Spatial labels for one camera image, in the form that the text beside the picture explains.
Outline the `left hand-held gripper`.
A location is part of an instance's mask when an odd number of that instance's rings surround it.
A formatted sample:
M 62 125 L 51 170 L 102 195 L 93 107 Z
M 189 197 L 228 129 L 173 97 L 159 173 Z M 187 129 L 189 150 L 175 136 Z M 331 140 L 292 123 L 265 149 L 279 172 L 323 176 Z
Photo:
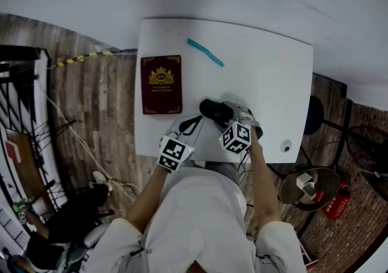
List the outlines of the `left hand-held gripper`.
M 159 143 L 156 163 L 164 167 L 168 173 L 177 173 L 183 167 L 199 167 L 191 157 L 196 150 L 195 144 L 204 124 L 204 118 L 202 115 L 193 117 L 188 130 L 186 130 L 186 121 L 186 116 L 175 119 Z

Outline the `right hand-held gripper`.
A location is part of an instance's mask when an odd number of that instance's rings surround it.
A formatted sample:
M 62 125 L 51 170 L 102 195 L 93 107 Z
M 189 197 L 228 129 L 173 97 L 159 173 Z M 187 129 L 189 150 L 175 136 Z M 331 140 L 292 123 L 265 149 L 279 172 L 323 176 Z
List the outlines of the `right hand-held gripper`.
M 224 150 L 234 154 L 241 154 L 251 146 L 252 133 L 256 134 L 258 140 L 262 137 L 263 130 L 260 123 L 256 120 L 250 124 L 245 124 L 240 121 L 241 109 L 246 109 L 245 107 L 229 101 L 223 101 L 222 103 L 229 108 L 227 116 L 230 121 L 220 136 L 219 142 Z

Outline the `black object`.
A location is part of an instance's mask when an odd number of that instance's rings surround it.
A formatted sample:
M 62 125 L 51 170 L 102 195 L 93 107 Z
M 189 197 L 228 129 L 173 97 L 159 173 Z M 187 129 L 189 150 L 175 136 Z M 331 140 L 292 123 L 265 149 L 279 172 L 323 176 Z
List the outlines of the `black object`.
M 229 121 L 233 119 L 233 109 L 224 103 L 204 99 L 199 104 L 199 111 L 204 117 L 211 119 L 217 126 L 226 129 Z

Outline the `person's right forearm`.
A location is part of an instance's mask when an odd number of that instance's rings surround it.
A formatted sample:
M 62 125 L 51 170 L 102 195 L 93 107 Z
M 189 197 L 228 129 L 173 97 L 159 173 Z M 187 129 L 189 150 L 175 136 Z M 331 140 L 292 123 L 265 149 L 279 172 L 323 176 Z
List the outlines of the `person's right forearm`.
M 263 147 L 260 145 L 256 132 L 251 134 L 252 143 L 248 148 L 251 170 L 253 205 L 260 231 L 266 224 L 280 221 L 279 202 L 267 164 L 264 160 Z

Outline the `person's left forearm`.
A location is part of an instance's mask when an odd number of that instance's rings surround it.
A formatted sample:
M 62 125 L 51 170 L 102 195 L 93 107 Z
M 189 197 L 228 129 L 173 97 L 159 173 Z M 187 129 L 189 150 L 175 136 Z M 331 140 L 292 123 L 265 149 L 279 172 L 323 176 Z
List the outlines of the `person's left forearm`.
M 143 191 L 130 207 L 125 219 L 140 233 L 144 233 L 155 214 L 161 192 L 167 178 L 167 170 L 157 165 Z

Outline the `person's right hand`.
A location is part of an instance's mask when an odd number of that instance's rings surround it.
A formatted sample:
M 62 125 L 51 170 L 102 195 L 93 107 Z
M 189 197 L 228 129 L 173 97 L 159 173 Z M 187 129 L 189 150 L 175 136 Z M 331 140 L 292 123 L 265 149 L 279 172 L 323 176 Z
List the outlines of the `person's right hand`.
M 250 114 L 246 109 L 240 108 L 239 118 L 242 123 L 250 124 L 255 122 L 255 119 L 252 114 Z

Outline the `dark red book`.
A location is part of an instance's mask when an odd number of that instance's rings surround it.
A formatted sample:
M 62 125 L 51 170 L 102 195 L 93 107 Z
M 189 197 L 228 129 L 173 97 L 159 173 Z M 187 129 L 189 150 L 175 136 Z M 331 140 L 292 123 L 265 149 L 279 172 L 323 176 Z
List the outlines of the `dark red book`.
M 140 75 L 143 114 L 182 113 L 181 56 L 141 58 Z

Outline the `person's grey trousers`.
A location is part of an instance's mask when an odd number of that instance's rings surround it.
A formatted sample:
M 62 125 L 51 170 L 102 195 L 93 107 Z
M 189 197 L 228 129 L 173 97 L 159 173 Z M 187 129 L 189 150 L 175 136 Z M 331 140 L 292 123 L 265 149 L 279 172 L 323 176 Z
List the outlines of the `person's grey trousers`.
M 194 170 L 195 179 L 201 186 L 230 187 L 232 183 L 239 186 L 238 171 L 233 163 L 205 161 L 200 164 L 192 162 L 192 166 L 198 168 Z

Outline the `teal pen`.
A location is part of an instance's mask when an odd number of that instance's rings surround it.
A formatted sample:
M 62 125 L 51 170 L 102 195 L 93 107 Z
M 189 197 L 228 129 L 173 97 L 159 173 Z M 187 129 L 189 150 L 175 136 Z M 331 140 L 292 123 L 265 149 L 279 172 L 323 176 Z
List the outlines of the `teal pen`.
M 202 46 L 201 44 L 197 43 L 196 41 L 192 40 L 191 38 L 187 39 L 188 45 L 198 49 L 199 51 L 203 52 L 206 56 L 208 56 L 213 62 L 215 62 L 217 65 L 223 67 L 224 63 L 217 58 L 210 50 Z

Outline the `black round stool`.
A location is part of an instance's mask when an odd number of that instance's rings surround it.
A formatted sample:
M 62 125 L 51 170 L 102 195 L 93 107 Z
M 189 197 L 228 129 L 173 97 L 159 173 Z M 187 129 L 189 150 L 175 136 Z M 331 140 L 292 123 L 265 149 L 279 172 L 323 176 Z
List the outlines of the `black round stool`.
M 310 97 L 309 108 L 304 128 L 305 135 L 314 134 L 322 125 L 324 119 L 324 106 L 319 98 Z

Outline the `person's white shirt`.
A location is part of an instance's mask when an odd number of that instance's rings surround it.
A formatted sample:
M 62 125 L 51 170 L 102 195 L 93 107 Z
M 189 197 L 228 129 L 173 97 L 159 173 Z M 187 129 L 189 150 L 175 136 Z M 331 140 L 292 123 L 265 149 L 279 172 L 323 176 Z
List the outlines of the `person's white shirt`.
M 186 167 L 166 182 L 145 233 L 115 219 L 95 246 L 85 273 L 306 273 L 291 224 L 266 224 L 246 237 L 246 201 L 229 178 Z

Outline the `small white box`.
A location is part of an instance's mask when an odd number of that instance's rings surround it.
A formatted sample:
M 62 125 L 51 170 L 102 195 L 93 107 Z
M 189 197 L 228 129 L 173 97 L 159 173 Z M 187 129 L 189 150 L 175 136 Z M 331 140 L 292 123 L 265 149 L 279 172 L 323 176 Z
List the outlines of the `small white box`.
M 296 178 L 296 186 L 311 200 L 315 198 L 315 183 L 313 177 L 307 172 L 302 173 Z

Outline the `red fire extinguisher box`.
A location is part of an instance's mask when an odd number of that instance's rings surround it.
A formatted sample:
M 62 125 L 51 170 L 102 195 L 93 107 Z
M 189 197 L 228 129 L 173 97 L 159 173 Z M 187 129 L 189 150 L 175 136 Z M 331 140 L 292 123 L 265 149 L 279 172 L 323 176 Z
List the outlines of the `red fire extinguisher box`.
M 328 220 L 339 219 L 344 213 L 351 198 L 348 187 L 348 180 L 341 178 L 337 194 L 333 197 L 329 204 L 322 208 L 322 211 Z

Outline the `black standing floor fan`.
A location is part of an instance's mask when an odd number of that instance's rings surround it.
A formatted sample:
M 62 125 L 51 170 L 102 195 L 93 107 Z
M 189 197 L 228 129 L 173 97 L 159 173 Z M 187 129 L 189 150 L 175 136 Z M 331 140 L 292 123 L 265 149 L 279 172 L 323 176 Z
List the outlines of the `black standing floor fan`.
M 388 133 L 372 126 L 347 131 L 347 150 L 375 192 L 388 202 Z

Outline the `black metal rack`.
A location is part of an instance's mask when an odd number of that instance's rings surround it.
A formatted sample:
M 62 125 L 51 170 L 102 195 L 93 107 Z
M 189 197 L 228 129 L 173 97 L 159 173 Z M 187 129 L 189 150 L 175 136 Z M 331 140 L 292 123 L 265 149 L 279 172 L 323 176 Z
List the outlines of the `black metal rack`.
M 48 109 L 48 51 L 0 45 L 0 188 L 7 201 L 32 200 L 48 216 L 67 199 L 56 162 L 55 126 Z

